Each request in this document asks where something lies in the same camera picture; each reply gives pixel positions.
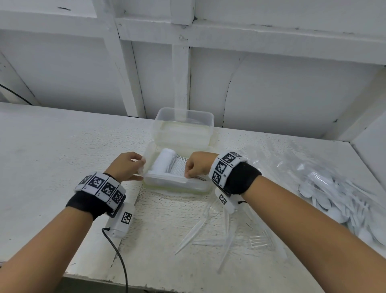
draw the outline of vertical wooden beam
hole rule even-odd
[[[170,0],[172,24],[190,25],[194,20],[195,0]]]
[[[322,138],[352,141],[385,111],[386,68],[383,68]]]
[[[174,108],[189,109],[190,48],[172,45]]]
[[[92,0],[101,33],[111,63],[116,71],[117,84],[128,116],[145,118],[145,107],[139,85],[132,44],[127,42],[125,52],[115,24],[115,13],[110,0]]]
[[[8,62],[5,56],[0,52],[0,83],[10,90],[14,91],[21,97],[25,98],[34,106],[40,106],[40,103],[35,98],[34,94],[30,91],[24,81],[17,74],[12,65]],[[0,87],[0,92],[3,94],[5,100],[13,104],[25,104],[22,99],[15,96],[13,93]]]

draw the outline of black wire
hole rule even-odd
[[[122,267],[123,267],[123,272],[125,273],[125,281],[126,281],[126,290],[125,292],[128,293],[129,291],[129,285],[127,284],[127,272],[126,272],[126,267],[125,267],[125,263],[123,262],[123,259],[122,259],[122,256],[121,254],[119,253],[118,249],[115,247],[114,243],[111,241],[111,239],[107,236],[106,232],[105,231],[109,231],[110,228],[102,228],[102,233],[103,235],[107,238],[107,240],[110,242],[110,244],[112,245],[112,247],[114,248],[115,252],[117,253],[121,263],[122,263]]]
[[[2,85],[1,83],[0,83],[0,87],[6,89],[7,91],[9,91],[9,92],[11,92],[11,93],[13,93],[15,96],[18,96],[19,98],[21,98],[21,99],[22,99],[24,102],[26,102],[27,104],[33,106],[33,105],[32,105],[30,102],[28,102],[25,98],[23,98],[22,96],[20,96],[20,95],[18,95],[17,93],[15,93],[13,90],[10,90],[9,88],[5,87],[5,86]]]

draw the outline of rectangular plastic box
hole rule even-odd
[[[147,174],[155,159],[164,148],[170,148],[178,155],[188,158],[195,151],[210,151],[209,142],[213,134],[214,116],[209,112],[162,108],[152,126],[153,141],[146,147],[146,164],[142,175],[145,186],[178,193],[206,193],[212,188],[210,180],[192,182],[191,179],[171,178],[165,184],[164,178]]]

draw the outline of person's right arm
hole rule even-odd
[[[217,154],[195,152],[185,176],[208,174]],[[242,194],[329,293],[385,293],[386,259],[324,213],[258,176]]]

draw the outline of white wooden beam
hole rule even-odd
[[[386,38],[195,20],[190,26],[143,18],[117,18],[121,39],[386,64]]]
[[[29,101],[34,106],[40,106],[41,104],[35,98],[30,89],[26,86],[20,76],[17,74],[12,65],[8,62],[5,56],[0,52],[0,84],[14,91],[27,101]],[[22,99],[14,95],[13,93],[7,91],[6,89],[0,87],[0,92],[2,92],[4,98],[13,104],[25,104]]]
[[[124,52],[110,0],[93,0],[93,5],[111,63],[117,73],[116,78],[127,115],[145,118],[145,107],[131,42],[128,42]]]
[[[383,68],[322,138],[351,142],[385,111],[386,68]]]
[[[195,0],[170,0],[172,24],[190,25],[194,20]]]
[[[172,45],[174,108],[189,109],[190,92],[190,48]]]
[[[101,37],[96,17],[0,10],[0,29]]]

